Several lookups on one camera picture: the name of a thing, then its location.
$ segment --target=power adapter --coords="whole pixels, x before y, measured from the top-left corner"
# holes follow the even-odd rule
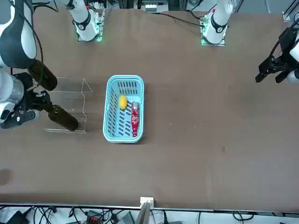
[[[26,215],[22,214],[20,211],[17,211],[6,224],[29,224],[29,221],[26,219]]]

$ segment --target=metal bracket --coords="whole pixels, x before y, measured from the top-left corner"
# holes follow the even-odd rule
[[[290,16],[285,16],[285,13],[282,12],[282,18],[284,19],[284,22],[289,22],[291,19],[290,19]]]
[[[154,208],[154,198],[153,197],[140,197],[140,208],[145,203],[149,203],[151,209]]]

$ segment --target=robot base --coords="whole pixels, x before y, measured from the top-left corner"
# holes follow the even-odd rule
[[[225,33],[224,33],[222,41],[218,44],[210,43],[209,41],[206,40],[206,38],[204,38],[203,33],[206,31],[206,27],[209,24],[208,15],[205,15],[204,17],[201,17],[200,24],[205,26],[204,28],[202,28],[202,27],[200,28],[200,38],[201,38],[200,42],[201,42],[201,45],[203,45],[203,46],[206,46],[206,45],[225,46],[225,40],[224,40]]]
[[[105,9],[102,10],[102,14],[99,14],[99,12],[93,13],[95,18],[95,23],[93,24],[94,29],[98,31],[99,33],[94,37],[92,41],[101,42],[103,39],[103,28],[104,28],[104,20],[105,20]],[[81,39],[81,37],[78,35],[78,41],[84,41]]]

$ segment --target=blue plastic basket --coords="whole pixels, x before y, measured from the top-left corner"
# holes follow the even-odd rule
[[[125,95],[128,105],[119,107],[119,97]],[[139,124],[137,136],[133,137],[131,125],[132,102],[139,103]],[[115,75],[107,82],[103,134],[109,142],[137,142],[143,134],[144,83],[139,76]]]

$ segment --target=floor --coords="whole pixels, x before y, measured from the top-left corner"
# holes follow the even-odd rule
[[[9,207],[4,208],[0,211],[0,222],[6,223],[10,217],[17,211],[20,210],[22,213],[24,213],[28,207]],[[102,210],[93,209],[93,211],[101,213]],[[120,220],[123,216],[127,214],[129,210],[122,211],[117,216]],[[69,224],[76,222],[76,219],[74,216],[69,216],[70,209],[69,208],[59,208],[57,209],[56,214],[52,214],[49,217],[49,221],[52,224]],[[81,212],[79,209],[75,209],[76,218],[78,221],[82,221],[81,223],[84,223],[86,220],[86,216],[83,212]],[[138,216],[137,210],[131,210],[131,214],[134,220],[136,220]],[[149,218],[149,224],[161,224],[164,222],[164,215],[163,212],[160,210],[154,210],[153,215],[155,217],[155,220],[150,216]],[[198,212],[184,212],[184,211],[167,211],[167,220],[168,222],[176,222],[181,221],[183,224],[197,224],[199,223]],[[28,216],[27,219],[30,221],[30,223],[33,222],[33,216],[34,211],[32,210]],[[40,219],[42,217],[42,214],[37,211],[36,213],[36,223],[39,223]],[[250,216],[243,215],[243,218],[249,218]],[[245,221],[245,224],[295,224],[299,222],[299,218],[291,218],[291,217],[269,217],[269,216],[254,216],[253,219],[249,221]],[[213,214],[213,213],[204,213],[202,212],[200,215],[200,224],[240,224],[240,221],[237,221],[233,218],[231,214]],[[41,224],[46,224],[45,218],[42,220]]]

